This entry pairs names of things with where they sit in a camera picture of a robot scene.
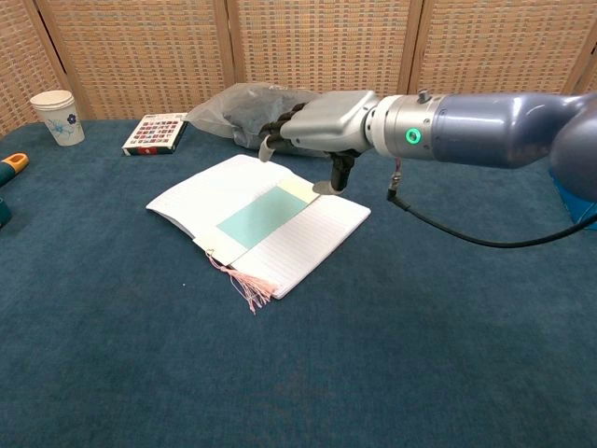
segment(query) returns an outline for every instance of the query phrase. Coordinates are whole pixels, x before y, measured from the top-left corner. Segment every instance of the black cable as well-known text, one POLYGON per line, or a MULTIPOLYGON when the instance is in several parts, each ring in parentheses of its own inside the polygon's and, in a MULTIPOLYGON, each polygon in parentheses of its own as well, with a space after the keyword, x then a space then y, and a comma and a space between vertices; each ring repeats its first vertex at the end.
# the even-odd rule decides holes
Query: black cable
POLYGON ((460 238, 461 240, 468 241, 473 245, 485 245, 487 247, 496 247, 498 249, 516 249, 520 247, 530 247, 532 245, 544 245, 545 243, 551 243, 552 241, 560 240, 566 236, 572 235, 577 231, 582 231, 584 228, 590 226, 592 223, 597 222, 597 214, 593 215, 592 217, 588 217, 587 219, 583 219, 582 221, 577 222, 574 226, 569 227, 568 229, 564 229, 563 231, 557 231, 552 233, 551 235, 544 236, 542 238, 536 238, 534 240, 527 240, 527 241, 518 241, 516 243, 501 243, 496 241, 488 241, 488 240, 480 240, 479 238, 475 238, 473 236, 465 235, 464 233, 460 233, 459 231, 455 231, 454 229, 450 229, 438 222, 435 222, 430 217, 426 217, 425 215, 417 212, 413 209, 409 203, 403 201, 402 199, 396 196, 396 192, 392 191, 391 189, 388 190, 388 201, 394 203, 398 207, 400 207, 405 212, 409 212, 414 217, 417 217, 421 221, 429 224, 430 226, 435 227, 441 231, 445 231, 446 233, 455 236, 456 238, 460 238))

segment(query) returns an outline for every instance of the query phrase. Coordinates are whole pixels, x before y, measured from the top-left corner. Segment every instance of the open notebook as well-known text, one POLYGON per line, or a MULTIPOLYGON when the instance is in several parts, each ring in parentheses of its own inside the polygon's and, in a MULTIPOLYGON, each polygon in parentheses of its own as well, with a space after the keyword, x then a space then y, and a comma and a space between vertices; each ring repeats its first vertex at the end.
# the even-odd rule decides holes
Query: open notebook
POLYGON ((235 156, 163 192, 146 207, 222 265, 275 285, 281 299, 369 215, 273 162, 235 156))

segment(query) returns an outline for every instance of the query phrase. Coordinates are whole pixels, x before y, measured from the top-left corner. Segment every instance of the robotic arm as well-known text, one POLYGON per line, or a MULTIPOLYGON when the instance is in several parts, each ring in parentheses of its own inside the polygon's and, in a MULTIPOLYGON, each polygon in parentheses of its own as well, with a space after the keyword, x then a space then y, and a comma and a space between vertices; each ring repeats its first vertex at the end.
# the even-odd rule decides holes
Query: robotic arm
MULTIPOLYGON (((331 91, 297 105, 261 129, 259 158, 275 149, 304 147, 329 154, 331 179, 320 194, 346 188, 355 159, 374 148, 383 156, 519 168, 549 155, 552 172, 579 198, 597 202, 597 92, 581 96, 542 93, 393 95, 331 91)), ((396 196, 396 164, 388 200, 424 222, 478 245, 516 248, 554 241, 593 222, 597 215, 544 238, 517 243, 480 240, 449 229, 396 196)))

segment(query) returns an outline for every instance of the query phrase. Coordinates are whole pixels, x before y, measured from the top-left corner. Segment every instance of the teal carpet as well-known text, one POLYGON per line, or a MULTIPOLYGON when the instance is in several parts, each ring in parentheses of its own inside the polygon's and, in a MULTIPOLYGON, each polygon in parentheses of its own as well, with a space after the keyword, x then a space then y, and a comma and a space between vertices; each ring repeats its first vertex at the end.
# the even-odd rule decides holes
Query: teal carpet
MULTIPOLYGON (((188 128, 174 155, 123 157, 134 126, 84 123, 75 147, 41 124, 0 141, 0 159, 31 159, 0 189, 0 446, 597 445, 596 231, 514 251, 455 240, 384 199, 392 162, 371 152, 346 191, 369 219, 252 316, 145 210, 246 151, 188 128)), ((543 162, 406 161, 402 192, 480 237, 570 225, 543 162)))

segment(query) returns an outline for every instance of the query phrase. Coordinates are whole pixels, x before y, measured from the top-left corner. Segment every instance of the clear plastic bag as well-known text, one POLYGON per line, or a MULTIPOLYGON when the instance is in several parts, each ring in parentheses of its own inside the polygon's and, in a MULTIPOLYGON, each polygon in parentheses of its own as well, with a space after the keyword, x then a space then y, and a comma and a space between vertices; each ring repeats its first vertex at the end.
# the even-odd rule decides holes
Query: clear plastic bag
MULTIPOLYGON (((259 130, 276 121, 295 105, 308 103, 319 96, 314 91, 288 89, 265 82, 238 83, 188 112, 186 121, 197 129, 220 137, 232 138, 237 145, 259 149, 259 130)), ((296 148, 301 155, 323 156, 320 151, 296 148)))

